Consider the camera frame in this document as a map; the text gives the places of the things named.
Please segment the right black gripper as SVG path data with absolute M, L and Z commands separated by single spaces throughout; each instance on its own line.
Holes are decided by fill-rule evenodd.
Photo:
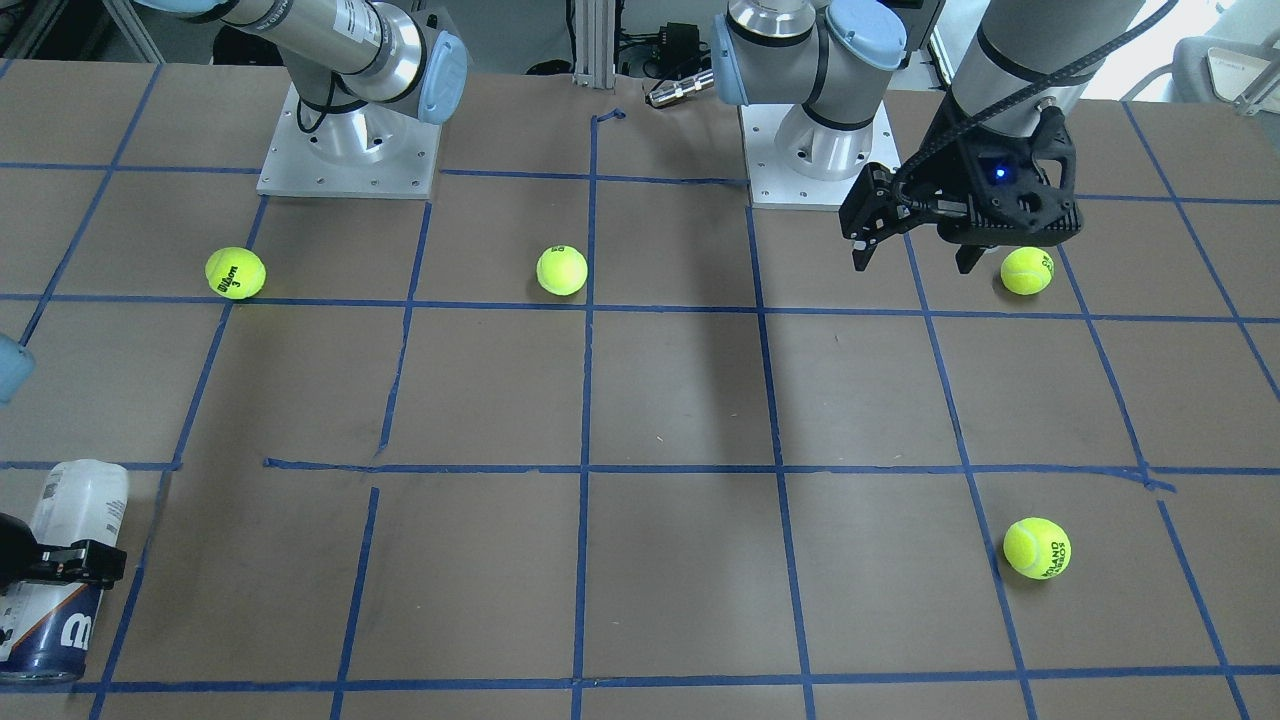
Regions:
M 96 539 L 70 546 L 38 544 L 26 521 L 1 514 L 1 596 L 22 582 L 82 584 L 111 589 L 125 571 L 128 553 Z

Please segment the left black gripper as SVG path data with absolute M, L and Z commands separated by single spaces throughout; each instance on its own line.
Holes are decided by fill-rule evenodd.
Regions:
M 1076 149 L 1056 105 L 1034 111 L 1021 136 L 1002 135 L 973 122 L 960 106 L 943 105 L 900 177 L 884 164 L 867 163 L 838 209 L 856 272 L 869 266 L 883 240 L 906 231 L 902 192 L 927 206 L 925 220 L 943 241 L 957 245 L 963 275 L 991 247 L 1047 249 L 1083 225 Z

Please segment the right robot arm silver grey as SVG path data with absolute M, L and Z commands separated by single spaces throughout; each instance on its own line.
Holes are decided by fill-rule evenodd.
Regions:
M 431 196 L 442 127 L 463 97 L 468 53 L 421 12 L 379 1 L 155 1 L 191 24 L 218 23 L 278 49 L 293 129 L 275 136 L 259 188 L 321 199 Z

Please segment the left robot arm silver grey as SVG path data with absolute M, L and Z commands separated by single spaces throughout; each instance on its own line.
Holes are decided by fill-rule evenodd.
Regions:
M 1138 1 L 992 1 L 919 149 L 860 161 L 838 209 L 854 266 L 887 238 L 933 225 L 970 272 L 996 247 L 1051 249 L 1082 231 L 1068 114 L 1103 60 L 1144 33 Z M 864 140 L 908 55 L 879 1 L 728 1 L 710 64 L 728 105 L 788 106 L 780 147 L 820 178 L 817 140 Z

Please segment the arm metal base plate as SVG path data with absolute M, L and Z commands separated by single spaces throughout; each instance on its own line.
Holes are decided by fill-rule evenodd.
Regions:
M 438 126 L 366 105 L 329 114 L 311 133 L 316 113 L 287 91 L 256 190 L 297 199 L 396 199 L 433 195 Z
M 899 150 L 884 105 L 860 129 L 831 129 L 799 105 L 740 108 L 751 205 L 756 209 L 833 211 L 868 163 L 891 170 Z

